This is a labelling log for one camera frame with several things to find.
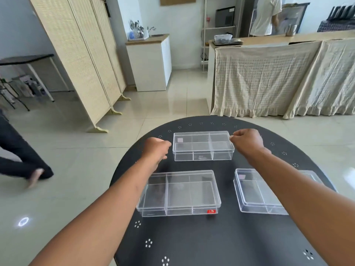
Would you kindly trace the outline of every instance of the plastic box lid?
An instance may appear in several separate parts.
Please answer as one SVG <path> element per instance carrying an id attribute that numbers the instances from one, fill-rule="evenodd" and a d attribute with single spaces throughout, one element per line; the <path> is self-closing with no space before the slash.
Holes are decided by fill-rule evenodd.
<path id="1" fill-rule="evenodd" d="M 313 171 L 299 170 L 299 172 L 323 183 Z M 236 169 L 233 182 L 242 212 L 288 215 L 279 199 L 255 169 Z"/>
<path id="2" fill-rule="evenodd" d="M 228 131 L 174 133 L 175 161 L 231 160 L 234 146 Z"/>
<path id="3" fill-rule="evenodd" d="M 221 206 L 212 170 L 154 173 L 137 210 L 143 217 L 217 214 Z"/>

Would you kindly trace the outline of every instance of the black table top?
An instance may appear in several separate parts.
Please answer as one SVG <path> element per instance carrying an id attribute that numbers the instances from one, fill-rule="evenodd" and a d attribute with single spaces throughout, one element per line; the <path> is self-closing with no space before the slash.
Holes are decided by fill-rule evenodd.
<path id="1" fill-rule="evenodd" d="M 0 59 L 0 66 L 26 64 L 26 63 L 35 62 L 35 61 L 39 61 L 40 59 L 45 59 L 50 57 L 54 57 L 54 54 L 10 57 L 5 59 Z"/>
<path id="2" fill-rule="evenodd" d="M 218 116 L 183 118 L 150 131 L 127 151 L 111 185 L 140 158 L 143 143 L 149 137 L 172 142 L 175 132 L 227 130 L 232 134 L 244 128 L 259 130 L 264 145 L 275 156 L 299 170 L 314 171 L 326 186 L 334 189 L 318 166 L 286 139 L 250 122 Z M 233 185 L 236 168 L 252 168 L 237 151 L 230 161 L 175 162 L 171 147 L 168 159 L 159 164 L 157 172 L 213 170 L 222 201 L 219 213 L 142 218 L 136 210 L 115 254 L 118 265 L 162 266 L 167 265 L 165 257 L 169 258 L 167 266 L 326 265 L 289 216 L 239 210 Z M 137 221 L 141 223 L 139 228 L 134 227 Z M 153 242 L 150 248 L 145 247 L 148 239 Z"/>

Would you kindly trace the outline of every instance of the shelf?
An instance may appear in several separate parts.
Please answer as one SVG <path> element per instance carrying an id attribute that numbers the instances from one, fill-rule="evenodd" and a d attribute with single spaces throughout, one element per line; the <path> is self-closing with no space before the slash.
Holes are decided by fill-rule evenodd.
<path id="1" fill-rule="evenodd" d="M 227 29 L 227 28 L 235 28 L 235 26 L 226 26 L 226 27 L 206 28 L 206 30 L 214 30 L 214 29 Z"/>

